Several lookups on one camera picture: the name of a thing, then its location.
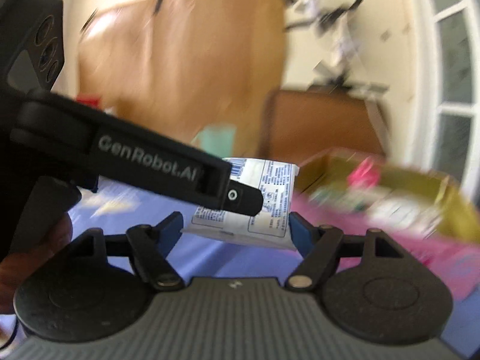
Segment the teal cup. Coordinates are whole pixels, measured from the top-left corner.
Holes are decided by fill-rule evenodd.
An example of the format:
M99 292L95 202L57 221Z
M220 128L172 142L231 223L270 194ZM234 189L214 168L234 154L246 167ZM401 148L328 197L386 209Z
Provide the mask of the teal cup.
M236 131L237 128L234 125L211 124L193 138L192 144L208 154L220 158L231 157Z

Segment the brown chair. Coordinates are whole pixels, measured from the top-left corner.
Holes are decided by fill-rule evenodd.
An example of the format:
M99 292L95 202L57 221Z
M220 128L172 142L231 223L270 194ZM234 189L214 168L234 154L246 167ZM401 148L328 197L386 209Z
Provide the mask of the brown chair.
M384 155L364 100L342 91L273 91L262 127L264 159L301 164L333 147Z

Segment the white package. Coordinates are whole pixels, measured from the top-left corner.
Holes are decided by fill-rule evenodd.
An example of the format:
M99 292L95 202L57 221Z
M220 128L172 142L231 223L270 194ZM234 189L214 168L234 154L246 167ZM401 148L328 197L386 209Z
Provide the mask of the white package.
M182 232L239 245L296 250L289 213L298 167L254 158L225 160L232 163L230 179L262 191L262 210L252 217L198 207Z

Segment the white packet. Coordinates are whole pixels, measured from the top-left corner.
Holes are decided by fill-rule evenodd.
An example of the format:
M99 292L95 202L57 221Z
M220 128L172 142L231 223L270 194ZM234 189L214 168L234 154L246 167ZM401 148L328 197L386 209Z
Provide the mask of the white packet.
M296 250L289 213L299 168L291 163L254 158L225 160L232 163L230 179L262 191L262 211L251 217L198 207L182 232L239 245Z

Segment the ribbed gray surface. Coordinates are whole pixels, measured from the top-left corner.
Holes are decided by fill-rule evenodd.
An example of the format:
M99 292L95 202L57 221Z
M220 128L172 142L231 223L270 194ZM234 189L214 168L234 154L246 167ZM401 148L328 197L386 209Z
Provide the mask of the ribbed gray surface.
M238 281L194 279L182 292L157 295L135 325L112 337L75 345L31 338L8 360L460 359L436 339L366 343L333 326L310 295L287 292L275 279Z

